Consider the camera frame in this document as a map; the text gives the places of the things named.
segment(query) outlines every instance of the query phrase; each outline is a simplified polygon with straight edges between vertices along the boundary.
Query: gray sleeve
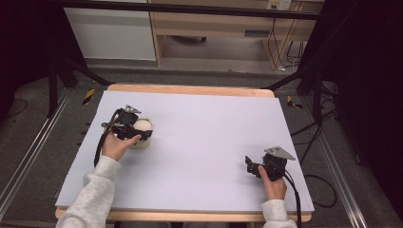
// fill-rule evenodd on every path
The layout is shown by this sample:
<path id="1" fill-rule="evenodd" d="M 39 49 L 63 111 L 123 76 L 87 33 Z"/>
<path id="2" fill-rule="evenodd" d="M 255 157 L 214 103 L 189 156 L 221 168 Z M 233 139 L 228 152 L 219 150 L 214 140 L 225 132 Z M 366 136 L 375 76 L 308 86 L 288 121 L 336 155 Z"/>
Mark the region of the gray sleeve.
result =
<path id="1" fill-rule="evenodd" d="M 115 195 L 113 180 L 121 165 L 102 156 L 91 174 L 84 176 L 84 188 L 59 218 L 56 227 L 106 227 L 106 217 Z"/>
<path id="2" fill-rule="evenodd" d="M 263 228 L 296 228 L 294 221 L 288 218 L 284 200 L 272 199 L 261 205 L 266 223 Z"/>

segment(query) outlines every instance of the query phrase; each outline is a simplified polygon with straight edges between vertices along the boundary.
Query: hand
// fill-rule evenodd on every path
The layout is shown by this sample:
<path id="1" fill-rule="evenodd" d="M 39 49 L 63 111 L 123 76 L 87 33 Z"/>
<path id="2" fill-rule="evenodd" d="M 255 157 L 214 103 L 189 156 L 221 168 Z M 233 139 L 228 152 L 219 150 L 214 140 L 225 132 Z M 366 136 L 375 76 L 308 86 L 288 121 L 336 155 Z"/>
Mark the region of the hand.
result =
<path id="1" fill-rule="evenodd" d="M 130 145 L 138 142 L 141 137 L 141 135 L 137 135 L 129 140 L 122 141 L 118 139 L 112 132 L 109 132 L 102 147 L 102 154 L 117 162 L 122 158 L 127 148 Z"/>
<path id="2" fill-rule="evenodd" d="M 280 178 L 276 181 L 271 181 L 267 176 L 266 170 L 263 166 L 258 167 L 261 179 L 263 180 L 264 190 L 266 191 L 266 197 L 268 200 L 284 200 L 285 191 L 287 191 L 287 185 L 285 185 L 284 179 Z"/>

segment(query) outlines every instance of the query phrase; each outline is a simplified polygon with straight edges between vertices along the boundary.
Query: floor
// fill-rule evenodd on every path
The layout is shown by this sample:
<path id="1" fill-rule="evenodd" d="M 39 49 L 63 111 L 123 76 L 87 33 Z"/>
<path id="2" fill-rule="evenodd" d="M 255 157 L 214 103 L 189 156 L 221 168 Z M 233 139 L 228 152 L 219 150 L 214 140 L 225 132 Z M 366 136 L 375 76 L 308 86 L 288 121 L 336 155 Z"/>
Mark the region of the floor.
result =
<path id="1" fill-rule="evenodd" d="M 297 55 L 297 51 L 298 46 L 292 46 L 290 55 Z M 201 86 L 241 85 L 260 87 L 268 86 L 273 82 L 273 80 L 279 80 L 293 73 L 296 70 L 295 59 L 291 58 L 290 60 L 290 62 L 287 62 L 286 57 L 282 60 L 284 64 L 289 65 L 284 71 L 270 68 L 267 63 L 267 57 L 264 51 L 262 51 L 261 42 L 257 40 L 207 38 L 205 43 L 201 43 L 199 39 L 169 37 L 166 40 L 161 67 L 133 67 L 137 68 L 137 72 L 141 73 L 141 82 L 147 84 L 176 84 L 177 82 L 185 82 L 185 84 L 199 85 L 201 80 L 198 78 L 198 75 L 202 72 L 204 77 L 209 78 L 208 82 L 202 81 L 203 84 Z M 156 70 L 161 73 L 158 75 L 153 73 Z M 94 71 L 105 78 L 110 77 L 110 79 L 118 82 L 136 82 L 136 80 L 140 80 L 136 78 L 137 76 L 133 75 L 131 73 L 132 71 L 129 69 L 114 70 L 98 67 L 94 68 Z M 226 78 L 228 72 L 232 73 L 231 75 L 234 77 Z M 242 79 L 237 78 L 237 73 L 241 75 Z M 27 173 L 27 179 L 21 184 L 22 187 L 20 191 L 15 195 L 15 200 L 10 203 L 9 210 L 5 215 L 0 215 L 1 218 L 3 218 L 2 221 L 7 220 L 8 222 L 18 221 L 24 223 L 20 223 L 20 227 L 26 225 L 29 225 L 30 227 L 51 227 L 52 222 L 54 222 L 54 216 L 51 213 L 54 211 L 54 204 L 44 205 L 41 201 L 57 197 L 57 194 L 55 195 L 55 189 L 57 190 L 57 188 L 41 188 L 39 185 L 48 186 L 47 181 L 52 179 L 57 180 L 58 184 L 61 184 L 61 180 L 58 176 L 49 176 L 49 173 L 44 170 L 43 165 L 46 164 L 50 169 L 52 166 L 57 165 L 58 162 L 64 163 L 66 164 L 64 166 L 66 169 L 64 172 L 66 173 L 68 171 L 68 164 L 72 161 L 64 161 L 63 158 L 54 157 L 55 155 L 52 153 L 53 148 L 56 145 L 60 153 L 69 153 L 70 155 L 67 157 L 71 160 L 74 158 L 74 154 L 71 153 L 74 153 L 78 148 L 79 142 L 83 139 L 84 135 L 80 133 L 71 135 L 66 142 L 60 142 L 60 139 L 57 137 L 55 138 L 55 136 L 63 135 L 66 130 L 71 128 L 72 123 L 77 123 L 79 125 L 78 127 L 75 127 L 75 131 L 85 132 L 87 129 L 86 123 L 91 121 L 91 117 L 90 115 L 77 116 L 76 113 L 77 111 L 82 111 L 82 113 L 92 112 L 87 111 L 87 109 L 91 106 L 95 109 L 96 101 L 97 99 L 100 99 L 98 94 L 98 96 L 94 96 L 93 103 L 89 106 L 80 105 L 79 100 L 86 93 L 86 88 L 94 85 L 88 78 L 79 75 L 78 78 L 80 80 L 80 85 L 71 92 L 71 96 L 79 99 L 77 99 L 77 101 L 69 101 L 67 108 L 65 108 L 64 113 L 62 114 L 64 118 L 61 120 L 67 118 L 69 118 L 69 120 L 60 121 L 53 130 L 54 134 L 52 133 L 48 138 L 48 141 L 50 142 L 59 142 L 56 144 L 44 145 L 42 152 L 37 155 L 36 162 L 31 165 L 30 171 Z M 276 91 L 276 96 L 280 98 L 283 105 L 284 115 L 289 124 L 290 132 L 295 132 L 310 122 L 309 106 L 311 101 L 309 97 L 302 98 L 301 101 L 298 96 L 294 96 L 295 103 L 301 103 L 305 107 L 303 109 L 289 106 L 287 103 L 286 95 L 296 95 L 296 86 L 297 81 Z M 10 110 L 10 114 L 15 114 L 23 108 L 25 111 L 23 111 L 21 115 L 16 114 L 12 118 L 9 118 L 0 126 L 0 144 L 2 147 L 15 148 L 15 151 L 13 151 L 14 156 L 6 156 L 1 161 L 0 164 L 4 164 L 0 165 L 2 172 L 12 173 L 12 170 L 17 169 L 19 161 L 24 158 L 24 152 L 27 151 L 27 148 L 34 139 L 36 132 L 40 130 L 41 123 L 45 121 L 45 118 L 42 117 L 47 113 L 47 92 L 46 84 L 44 84 L 43 81 L 34 83 L 33 85 L 25 85 L 17 92 L 16 97 L 21 98 L 22 100 L 15 101 L 13 108 Z M 24 107 L 25 104 L 23 101 L 28 102 L 29 105 Z M 323 112 L 333 110 L 333 108 L 332 103 L 326 102 L 324 104 Z M 25 132 L 27 134 L 19 133 L 21 126 L 24 125 L 29 129 L 29 131 Z M 368 224 L 368 227 L 403 227 L 399 218 L 393 213 L 393 209 L 391 209 L 387 199 L 385 199 L 379 188 L 376 187 L 376 180 L 372 178 L 371 170 L 368 169 L 368 167 L 362 167 L 355 164 L 354 153 L 351 152 L 352 148 L 343 133 L 341 125 L 337 123 L 334 118 L 331 118 L 324 123 L 322 131 L 323 135 L 328 139 L 332 151 L 335 153 L 336 160 L 339 162 L 342 172 L 348 174 L 346 175 L 348 185 L 351 187 L 358 205 L 360 205 L 359 208 Z M 298 155 L 301 155 L 304 152 L 306 142 L 312 138 L 314 133 L 314 129 L 310 129 L 306 134 L 301 134 L 293 138 L 293 140 L 297 142 L 296 150 L 299 153 Z M 19 134 L 23 136 L 19 143 L 6 140 L 13 139 Z M 326 153 L 323 152 L 323 146 L 316 141 L 306 157 L 307 159 L 302 166 L 302 169 L 305 174 L 323 175 L 323 177 L 326 177 L 326 180 L 334 185 L 335 180 L 333 180 L 333 176 L 329 171 L 328 163 L 324 159 L 325 155 Z M 4 179 L 1 179 L 0 187 L 4 188 L 8 184 L 8 179 L 10 178 L 11 177 L 5 177 Z M 332 203 L 333 198 L 331 196 L 333 193 L 331 188 L 317 180 L 310 180 L 309 184 L 312 187 L 312 189 L 310 188 L 310 191 L 312 191 L 317 202 L 322 202 L 324 204 Z M 30 192 L 41 191 L 44 193 L 43 195 L 31 199 L 32 195 Z M 22 208 L 31 205 L 30 203 L 35 207 L 42 208 L 44 211 L 49 211 L 47 218 L 42 220 L 44 223 L 37 224 L 35 223 L 37 221 L 34 222 L 35 217 L 38 218 L 41 216 L 39 214 L 29 212 L 31 215 L 29 215 L 29 213 L 22 215 Z M 339 200 L 336 206 L 331 209 L 318 206 L 316 207 L 312 221 L 306 223 L 305 226 L 351 227 L 353 225 L 351 219 L 348 217 L 345 207 L 346 202 L 342 200 Z"/>

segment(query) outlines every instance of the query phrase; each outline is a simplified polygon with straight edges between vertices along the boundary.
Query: gray carpet floor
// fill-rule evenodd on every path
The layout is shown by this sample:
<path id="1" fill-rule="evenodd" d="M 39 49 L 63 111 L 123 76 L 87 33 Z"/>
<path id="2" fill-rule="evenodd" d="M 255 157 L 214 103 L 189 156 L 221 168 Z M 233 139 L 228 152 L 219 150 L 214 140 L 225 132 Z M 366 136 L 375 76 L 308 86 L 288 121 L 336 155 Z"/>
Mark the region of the gray carpet floor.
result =
<path id="1" fill-rule="evenodd" d="M 95 69 L 99 75 L 118 83 L 192 85 L 192 86 L 268 86 L 279 79 L 276 75 L 260 75 L 234 72 L 185 72 L 155 70 L 110 70 Z M 86 77 L 78 75 L 79 85 L 72 91 L 67 106 L 58 123 L 52 129 L 35 163 L 29 170 L 22 186 L 17 192 L 3 221 L 40 221 L 54 224 L 55 192 L 61 189 L 64 178 L 71 166 L 79 143 L 83 140 L 95 115 L 102 91 L 106 89 Z M 310 123 L 306 109 L 287 105 L 286 96 L 295 95 L 297 82 L 287 85 L 276 92 L 280 99 L 284 116 L 290 132 L 295 132 Z M 95 88 L 96 92 L 87 105 L 82 105 L 86 92 Z M 13 170 L 24 157 L 35 134 L 39 131 L 48 111 L 47 80 L 24 85 L 16 94 L 17 98 L 27 101 L 27 108 L 18 115 L 7 118 L 0 125 L 0 145 L 3 158 L 0 160 L 3 189 Z M 10 113 L 17 112 L 23 104 L 16 100 Z M 332 110 L 332 103 L 326 103 L 323 113 Z M 293 138 L 294 143 L 305 143 L 312 139 L 314 129 L 304 131 Z M 355 199 L 369 227 L 403 227 L 392 206 L 376 183 L 371 170 L 355 164 L 355 153 L 346 138 L 341 124 L 331 117 L 323 124 L 324 134 L 329 141 L 338 164 L 346 176 Z M 300 158 L 307 144 L 296 145 Z M 313 143 L 302 165 L 304 174 L 319 175 L 333 184 L 329 169 L 324 162 L 321 147 Z M 307 180 L 311 194 L 318 203 L 329 204 L 333 201 L 332 189 L 320 180 Z M 342 201 L 339 199 L 332 208 L 316 206 L 311 221 L 305 227 L 352 227 Z"/>

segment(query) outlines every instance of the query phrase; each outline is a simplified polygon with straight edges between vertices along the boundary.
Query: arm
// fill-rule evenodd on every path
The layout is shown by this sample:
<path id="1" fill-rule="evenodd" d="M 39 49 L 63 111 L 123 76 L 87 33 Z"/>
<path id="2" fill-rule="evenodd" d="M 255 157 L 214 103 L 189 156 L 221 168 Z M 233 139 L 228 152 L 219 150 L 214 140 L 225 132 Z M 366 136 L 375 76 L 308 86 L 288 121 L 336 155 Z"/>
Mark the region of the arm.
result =
<path id="1" fill-rule="evenodd" d="M 266 223 L 263 228 L 277 227 L 277 228 L 295 228 L 296 223 L 288 219 L 287 211 L 285 210 L 285 191 L 287 185 L 283 179 L 270 181 L 267 176 L 266 170 L 259 166 L 259 173 L 263 180 L 264 190 L 266 191 L 267 201 L 261 205 L 264 219 Z"/>
<path id="2" fill-rule="evenodd" d="M 128 141 L 121 141 L 112 133 L 107 135 L 102 149 L 103 156 L 94 172 L 84 176 L 85 187 L 58 220 L 56 227 L 106 226 L 106 217 L 115 195 L 113 180 L 121 167 L 118 160 L 140 138 L 135 136 Z"/>

